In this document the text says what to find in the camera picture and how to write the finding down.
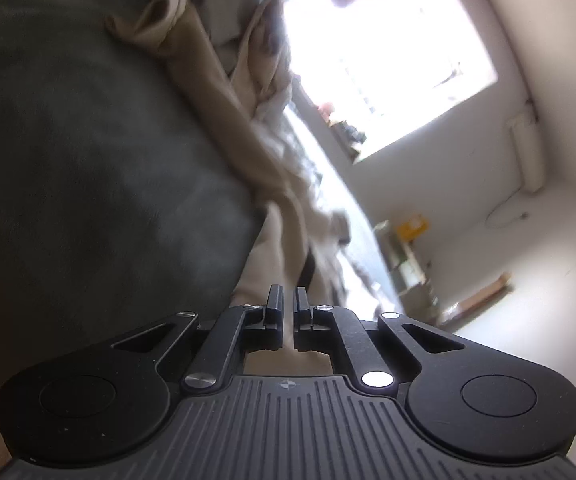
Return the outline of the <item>beige zip-up hoodie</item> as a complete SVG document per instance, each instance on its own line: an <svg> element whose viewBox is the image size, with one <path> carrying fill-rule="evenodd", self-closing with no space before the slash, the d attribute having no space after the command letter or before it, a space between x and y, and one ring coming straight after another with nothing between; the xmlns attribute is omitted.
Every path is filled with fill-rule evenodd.
<svg viewBox="0 0 576 480"><path fill-rule="evenodd" d="M338 260L349 241L342 211L321 210L303 157L282 127L290 99L288 46L277 0L256 8L226 73L190 0L151 0L134 22L110 16L111 34L161 60L265 219L231 294L261 304L268 289L304 287L315 306L344 306Z"/></svg>

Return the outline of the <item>white desk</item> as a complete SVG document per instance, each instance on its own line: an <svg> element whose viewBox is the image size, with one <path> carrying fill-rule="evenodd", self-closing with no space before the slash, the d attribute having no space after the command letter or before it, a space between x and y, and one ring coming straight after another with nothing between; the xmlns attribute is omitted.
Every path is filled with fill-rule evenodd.
<svg viewBox="0 0 576 480"><path fill-rule="evenodd" d="M405 314L433 325L440 313L438 299L413 246L401 240L388 221L378 223L373 234Z"/></svg>

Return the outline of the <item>yellow box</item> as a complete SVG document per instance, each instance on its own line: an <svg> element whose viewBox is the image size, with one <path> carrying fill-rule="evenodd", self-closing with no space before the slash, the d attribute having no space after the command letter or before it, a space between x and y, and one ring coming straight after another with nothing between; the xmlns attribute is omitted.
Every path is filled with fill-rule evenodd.
<svg viewBox="0 0 576 480"><path fill-rule="evenodd" d="M396 226L397 237L405 243L410 243L429 229L429 222L422 214L416 214Z"/></svg>

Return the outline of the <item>long cardboard box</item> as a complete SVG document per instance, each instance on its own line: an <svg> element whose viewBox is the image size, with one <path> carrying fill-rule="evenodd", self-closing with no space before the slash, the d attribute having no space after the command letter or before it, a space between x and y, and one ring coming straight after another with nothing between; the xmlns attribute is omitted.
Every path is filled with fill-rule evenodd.
<svg viewBox="0 0 576 480"><path fill-rule="evenodd" d="M497 280L474 292L468 298L456 302L452 307L445 309L440 316L440 322L442 324L454 322L484 308L503 294L509 288L510 282L511 274L504 272Z"/></svg>

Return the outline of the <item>dark grey bed blanket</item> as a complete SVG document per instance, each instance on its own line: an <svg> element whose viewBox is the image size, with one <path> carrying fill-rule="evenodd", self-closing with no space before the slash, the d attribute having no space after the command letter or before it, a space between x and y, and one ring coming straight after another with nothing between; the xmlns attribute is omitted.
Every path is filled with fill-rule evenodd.
<svg viewBox="0 0 576 480"><path fill-rule="evenodd" d="M162 65L145 0L0 0L0 385L165 318L216 318L262 218Z"/></svg>

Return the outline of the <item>white wall air conditioner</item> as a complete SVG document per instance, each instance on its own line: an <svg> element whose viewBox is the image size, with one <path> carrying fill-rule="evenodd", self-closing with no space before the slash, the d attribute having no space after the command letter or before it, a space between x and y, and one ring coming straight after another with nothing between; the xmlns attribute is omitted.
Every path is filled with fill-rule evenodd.
<svg viewBox="0 0 576 480"><path fill-rule="evenodd" d="M534 194L542 190L547 181L547 165L542 133L533 112L522 110L506 122L518 161L522 188Z"/></svg>

